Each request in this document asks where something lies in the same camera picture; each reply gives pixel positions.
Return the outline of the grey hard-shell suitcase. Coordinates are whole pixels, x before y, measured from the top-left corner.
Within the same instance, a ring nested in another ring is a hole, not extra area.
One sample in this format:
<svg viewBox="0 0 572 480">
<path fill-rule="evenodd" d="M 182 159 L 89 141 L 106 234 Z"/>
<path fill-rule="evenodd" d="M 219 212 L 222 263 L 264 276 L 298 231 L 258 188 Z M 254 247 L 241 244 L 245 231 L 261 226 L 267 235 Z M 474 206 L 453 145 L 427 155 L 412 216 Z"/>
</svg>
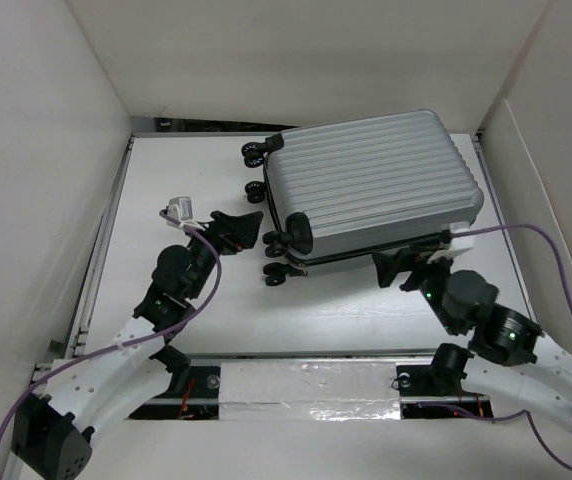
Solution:
<svg viewBox="0 0 572 480">
<path fill-rule="evenodd" d="M 472 225 L 484 193 L 439 116 L 427 109 L 283 130 L 241 148 L 263 177 L 246 184 L 266 202 L 265 283 L 280 286 L 373 254 L 445 243 Z"/>
</svg>

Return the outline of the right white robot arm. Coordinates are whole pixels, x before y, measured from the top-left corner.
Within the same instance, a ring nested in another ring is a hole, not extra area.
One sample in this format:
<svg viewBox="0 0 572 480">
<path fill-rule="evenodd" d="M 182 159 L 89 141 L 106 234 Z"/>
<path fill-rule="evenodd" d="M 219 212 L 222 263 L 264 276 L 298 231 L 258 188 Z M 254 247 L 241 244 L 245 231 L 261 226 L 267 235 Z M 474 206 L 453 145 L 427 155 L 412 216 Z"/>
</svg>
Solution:
<svg viewBox="0 0 572 480">
<path fill-rule="evenodd" d="M 448 257 L 404 248 L 372 256 L 380 287 L 400 273 L 404 292 L 419 292 L 447 334 L 466 346 L 440 345 L 428 381 L 440 393 L 456 387 L 515 400 L 572 433 L 572 354 L 530 318 L 501 305 L 498 288 Z"/>
</svg>

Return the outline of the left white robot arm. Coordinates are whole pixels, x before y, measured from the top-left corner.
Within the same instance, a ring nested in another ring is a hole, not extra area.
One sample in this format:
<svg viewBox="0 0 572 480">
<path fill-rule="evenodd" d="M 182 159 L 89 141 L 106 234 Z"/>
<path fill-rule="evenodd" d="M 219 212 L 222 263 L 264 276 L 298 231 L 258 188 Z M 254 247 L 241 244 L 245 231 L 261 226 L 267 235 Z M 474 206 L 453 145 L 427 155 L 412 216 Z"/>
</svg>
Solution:
<svg viewBox="0 0 572 480">
<path fill-rule="evenodd" d="M 13 453 L 42 479 L 75 479 L 102 434 L 153 397 L 188 387 L 190 360 L 171 342 L 202 312 L 191 305 L 208 279 L 221 280 L 221 259 L 254 247 L 263 214 L 211 213 L 185 222 L 165 208 L 167 223 L 189 238 L 157 257 L 151 284 L 132 317 L 105 347 L 51 370 L 14 413 Z"/>
</svg>

